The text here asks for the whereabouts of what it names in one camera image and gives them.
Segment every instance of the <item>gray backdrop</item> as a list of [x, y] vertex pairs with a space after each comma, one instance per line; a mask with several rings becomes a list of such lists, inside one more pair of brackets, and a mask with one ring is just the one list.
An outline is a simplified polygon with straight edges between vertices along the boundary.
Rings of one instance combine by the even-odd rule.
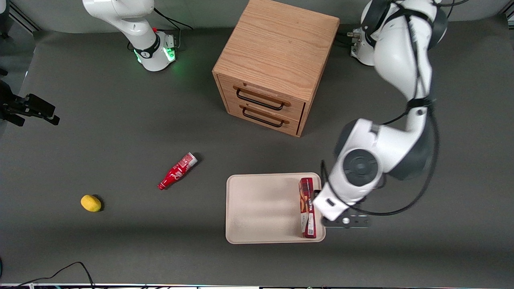
[[[341, 23], [359, 23], [369, 0], [279, 0], [305, 9], [329, 14]], [[497, 14], [510, 0], [471, 0], [452, 12], [451, 21], [476, 20]], [[82, 0], [15, 0], [43, 30], [70, 33], [112, 32], [116, 29], [91, 17]], [[193, 27], [234, 27], [248, 0], [155, 0], [155, 6], [165, 15]], [[158, 28], [172, 27], [153, 13], [150, 24]]]

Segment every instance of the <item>green led light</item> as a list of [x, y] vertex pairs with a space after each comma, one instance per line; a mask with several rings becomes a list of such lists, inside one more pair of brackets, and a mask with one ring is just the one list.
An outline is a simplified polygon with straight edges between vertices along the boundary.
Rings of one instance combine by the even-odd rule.
[[168, 58], [168, 60], [170, 62], [175, 60], [175, 51], [174, 51], [174, 49], [163, 47], [162, 51], [164, 51], [164, 54], [166, 55], [166, 57]]
[[134, 49], [134, 54], [135, 54], [135, 55], [136, 55], [136, 57], [137, 57], [137, 61], [138, 61], [139, 63], [141, 63], [141, 59], [139, 58], [139, 55], [137, 55], [137, 52], [136, 52], [136, 50], [135, 50], [135, 49]]

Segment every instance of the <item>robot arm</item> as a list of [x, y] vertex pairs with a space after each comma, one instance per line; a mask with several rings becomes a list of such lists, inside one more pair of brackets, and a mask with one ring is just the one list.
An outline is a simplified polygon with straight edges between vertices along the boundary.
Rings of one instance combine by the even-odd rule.
[[[363, 23], [373, 1], [377, 0], [366, 7]], [[438, 37], [437, 41], [441, 39], [432, 35], [438, 13], [432, 0], [398, 1], [398, 5], [389, 3], [387, 11], [378, 13], [381, 23], [372, 34], [364, 31], [367, 26], [354, 30], [361, 33], [361, 41], [353, 56], [374, 65], [386, 81], [402, 92], [411, 109], [405, 130], [366, 119], [355, 120], [343, 128], [334, 151], [337, 160], [328, 176], [328, 185], [325, 184], [314, 200], [314, 205], [327, 219], [335, 220], [348, 205], [364, 198], [376, 187], [382, 174], [403, 180], [425, 169], [432, 152], [426, 107], [432, 68], [427, 50], [433, 37]]]
[[87, 12], [118, 28], [132, 43], [138, 61], [159, 71], [175, 61], [173, 36], [154, 32], [143, 17], [154, 10], [154, 0], [82, 0]]

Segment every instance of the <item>red box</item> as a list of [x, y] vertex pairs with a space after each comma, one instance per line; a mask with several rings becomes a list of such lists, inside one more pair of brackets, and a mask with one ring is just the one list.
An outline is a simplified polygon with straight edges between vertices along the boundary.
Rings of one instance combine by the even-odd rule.
[[314, 215], [313, 178], [305, 177], [300, 180], [300, 220], [302, 236], [304, 238], [316, 238], [316, 218]]

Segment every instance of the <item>gray table surface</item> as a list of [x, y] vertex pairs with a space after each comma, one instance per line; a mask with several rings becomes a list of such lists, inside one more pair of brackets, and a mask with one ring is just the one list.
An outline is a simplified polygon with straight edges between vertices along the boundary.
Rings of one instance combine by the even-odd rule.
[[[0, 140], [2, 282], [82, 261], [98, 283], [514, 286], [514, 52], [504, 17], [451, 23], [430, 51], [442, 144], [426, 196], [369, 229], [329, 229], [317, 244], [229, 244], [227, 178], [318, 172], [321, 159], [334, 163], [347, 122], [389, 120], [405, 100], [334, 47], [302, 138], [232, 117], [211, 75], [230, 32], [184, 33], [177, 62], [158, 73], [142, 69], [120, 33], [41, 37], [22, 94], [48, 100], [62, 120], [9, 125]], [[204, 160], [159, 191], [189, 151]], [[423, 179], [390, 180], [365, 208], [403, 206]], [[101, 195], [105, 210], [82, 209], [84, 194]], [[77, 267], [54, 282], [86, 280]]]

